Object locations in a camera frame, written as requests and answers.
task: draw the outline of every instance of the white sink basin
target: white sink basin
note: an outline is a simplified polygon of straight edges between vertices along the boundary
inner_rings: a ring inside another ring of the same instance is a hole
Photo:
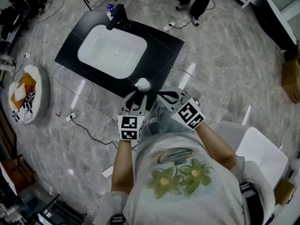
[[[129,77],[147,48],[145,39],[119,29],[94,27],[78,50],[78,59],[110,76]]]

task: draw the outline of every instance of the cardboard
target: cardboard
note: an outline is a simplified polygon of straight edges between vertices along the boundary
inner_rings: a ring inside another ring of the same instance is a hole
[[[285,61],[289,62],[292,60],[297,60],[300,64],[300,43],[297,42],[297,46],[291,50],[285,52]]]
[[[300,103],[300,66],[297,60],[283,64],[281,85],[294,103]]]
[[[277,184],[274,194],[275,203],[286,205],[292,199],[297,187],[286,179],[281,179]]]

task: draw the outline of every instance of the plug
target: plug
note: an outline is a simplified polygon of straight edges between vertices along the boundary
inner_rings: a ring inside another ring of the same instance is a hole
[[[76,113],[75,113],[75,112],[72,113],[72,114],[70,114],[70,115],[68,115],[68,116],[66,117],[66,121],[69,122],[69,121],[71,121],[74,117],[76,117]]]

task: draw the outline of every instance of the white bottle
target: white bottle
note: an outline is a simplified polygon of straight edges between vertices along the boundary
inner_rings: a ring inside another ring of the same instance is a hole
[[[138,88],[141,92],[147,92],[151,89],[151,84],[148,82],[146,78],[140,78],[139,81],[135,84],[135,86]]]

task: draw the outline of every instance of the black faucet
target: black faucet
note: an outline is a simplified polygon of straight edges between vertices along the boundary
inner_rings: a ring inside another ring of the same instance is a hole
[[[129,20],[126,15],[126,11],[123,4],[117,4],[114,11],[112,12],[113,19],[106,26],[108,30],[112,30],[114,26],[120,22],[123,27],[127,27],[129,25]]]

